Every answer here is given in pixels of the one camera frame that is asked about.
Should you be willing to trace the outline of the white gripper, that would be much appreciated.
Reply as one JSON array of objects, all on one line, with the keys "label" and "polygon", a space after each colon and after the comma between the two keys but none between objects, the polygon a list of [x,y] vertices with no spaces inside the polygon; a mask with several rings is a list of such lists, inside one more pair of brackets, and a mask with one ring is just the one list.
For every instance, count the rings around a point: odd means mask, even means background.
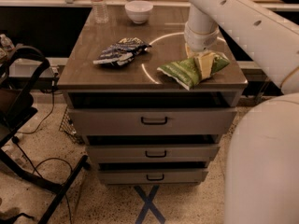
[{"label": "white gripper", "polygon": [[[195,55],[195,51],[202,51],[211,47],[215,43],[218,34],[218,24],[199,8],[191,5],[189,17],[184,28],[187,57],[191,58]],[[201,52],[194,57],[202,80],[211,77],[214,55],[214,52],[207,51]]]}]

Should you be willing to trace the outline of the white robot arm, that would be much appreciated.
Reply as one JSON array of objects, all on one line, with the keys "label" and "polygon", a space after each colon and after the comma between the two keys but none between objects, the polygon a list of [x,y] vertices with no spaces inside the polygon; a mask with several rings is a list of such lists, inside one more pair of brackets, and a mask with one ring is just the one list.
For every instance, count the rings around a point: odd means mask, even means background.
[{"label": "white robot arm", "polygon": [[224,224],[299,224],[299,39],[250,0],[189,0],[186,41],[216,22],[281,89],[239,121],[228,148]]}]

